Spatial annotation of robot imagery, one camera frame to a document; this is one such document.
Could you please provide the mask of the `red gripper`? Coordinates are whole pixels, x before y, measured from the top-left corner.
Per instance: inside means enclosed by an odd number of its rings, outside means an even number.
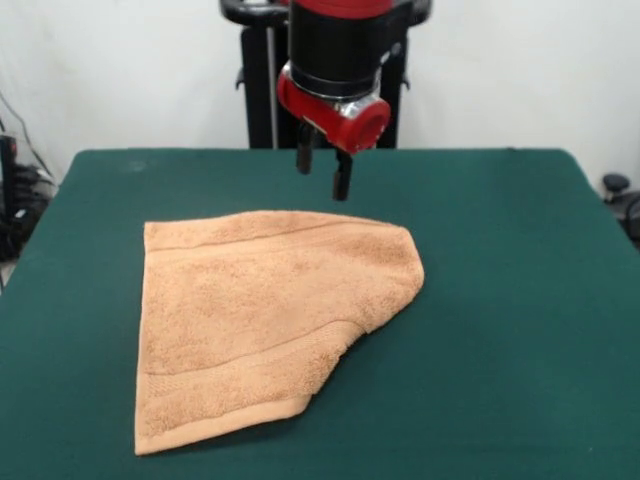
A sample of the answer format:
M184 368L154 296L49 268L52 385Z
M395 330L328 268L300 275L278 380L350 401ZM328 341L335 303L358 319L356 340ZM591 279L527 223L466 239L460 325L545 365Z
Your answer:
M290 62L279 74L277 95L289 113L305 122L300 124L297 137L298 172L303 175L311 172L316 129L329 144L338 148L335 151L337 170L334 173L333 199L346 201L353 167L350 154L376 145L391 119L391 107L377 93L351 102L331 102L311 95L293 81Z

